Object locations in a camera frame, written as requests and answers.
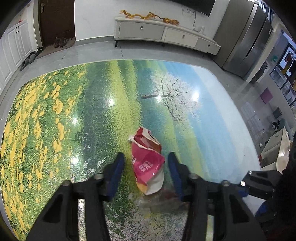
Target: white cabinet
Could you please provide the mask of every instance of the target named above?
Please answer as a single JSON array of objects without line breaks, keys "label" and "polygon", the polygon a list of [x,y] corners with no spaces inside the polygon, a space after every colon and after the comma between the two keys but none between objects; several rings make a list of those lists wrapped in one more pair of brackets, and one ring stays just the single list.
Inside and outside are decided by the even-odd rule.
[{"label": "white cabinet", "polygon": [[180,45],[216,55],[221,48],[214,40],[191,29],[157,20],[115,18],[115,47],[118,40],[137,39]]},{"label": "white cabinet", "polygon": [[167,32],[165,35],[165,41],[171,43],[177,43],[185,46],[193,47],[196,45],[198,37],[188,34],[179,30],[166,28]]},{"label": "white cabinet", "polygon": [[23,58],[25,59],[32,52],[27,20],[23,20],[22,22],[17,24],[17,35],[20,49]]},{"label": "white cabinet", "polygon": [[6,84],[6,82],[11,78],[14,72],[11,66],[8,64],[10,61],[9,56],[7,57],[4,52],[5,46],[5,41],[3,39],[0,39],[0,82],[3,85]]},{"label": "white cabinet", "polygon": [[14,25],[4,32],[0,39],[0,88],[2,85],[6,85],[31,52],[32,47],[27,20]]},{"label": "white cabinet", "polygon": [[17,34],[17,25],[15,25],[8,29],[2,36],[2,38],[5,38],[6,48],[8,48],[8,51],[10,51],[12,55],[12,65],[14,71],[24,61]]}]

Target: printed floor mural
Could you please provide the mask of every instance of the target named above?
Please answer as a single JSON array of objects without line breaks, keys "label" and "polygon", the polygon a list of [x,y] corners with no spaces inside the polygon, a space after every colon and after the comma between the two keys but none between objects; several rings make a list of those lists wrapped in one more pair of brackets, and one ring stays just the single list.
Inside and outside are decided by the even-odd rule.
[{"label": "printed floor mural", "polygon": [[[120,60],[83,64],[30,80],[11,107],[1,150],[1,191],[19,240],[65,179],[86,180],[113,162],[126,166],[118,192],[105,204],[112,240],[181,240],[186,208],[140,207],[127,141],[151,130],[167,158],[174,151],[191,172],[237,182],[259,162],[234,103],[208,70],[187,64]],[[164,187],[171,179],[165,163]],[[79,203],[83,220],[83,201]],[[80,225],[81,240],[83,221]]]}]

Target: drawer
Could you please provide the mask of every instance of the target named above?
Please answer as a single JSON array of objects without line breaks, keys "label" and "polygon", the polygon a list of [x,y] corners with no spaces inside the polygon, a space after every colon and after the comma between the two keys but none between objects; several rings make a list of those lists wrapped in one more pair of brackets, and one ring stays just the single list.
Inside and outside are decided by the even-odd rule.
[{"label": "drawer", "polygon": [[164,39],[164,41],[166,42],[182,44],[189,47],[194,47],[196,45],[197,40],[197,36],[170,28],[167,28],[167,32]]},{"label": "drawer", "polygon": [[194,48],[205,53],[216,55],[220,49],[220,46],[217,46],[216,44],[205,39],[199,38]]},{"label": "drawer", "polygon": [[165,27],[149,23],[120,22],[119,38],[161,40]]}]

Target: blue gripper pad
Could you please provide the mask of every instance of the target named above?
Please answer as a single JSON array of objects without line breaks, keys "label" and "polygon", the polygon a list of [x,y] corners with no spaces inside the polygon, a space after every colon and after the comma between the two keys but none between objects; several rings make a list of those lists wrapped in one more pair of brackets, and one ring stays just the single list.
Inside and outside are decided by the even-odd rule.
[{"label": "blue gripper pad", "polygon": [[190,174],[188,167],[179,163],[174,152],[168,155],[168,166],[179,199],[182,202],[191,201],[193,197],[193,187],[187,182],[188,175]]},{"label": "blue gripper pad", "polygon": [[104,199],[111,201],[115,196],[121,174],[124,169],[125,158],[122,152],[118,152],[115,161],[104,168]]}]

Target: purple box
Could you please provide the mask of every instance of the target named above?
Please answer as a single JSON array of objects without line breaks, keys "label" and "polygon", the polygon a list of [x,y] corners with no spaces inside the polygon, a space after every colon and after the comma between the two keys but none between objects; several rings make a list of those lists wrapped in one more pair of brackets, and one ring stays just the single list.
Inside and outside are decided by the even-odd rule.
[{"label": "purple box", "polygon": [[265,104],[267,104],[272,99],[272,94],[270,93],[269,89],[266,88],[260,95],[261,99]]}]

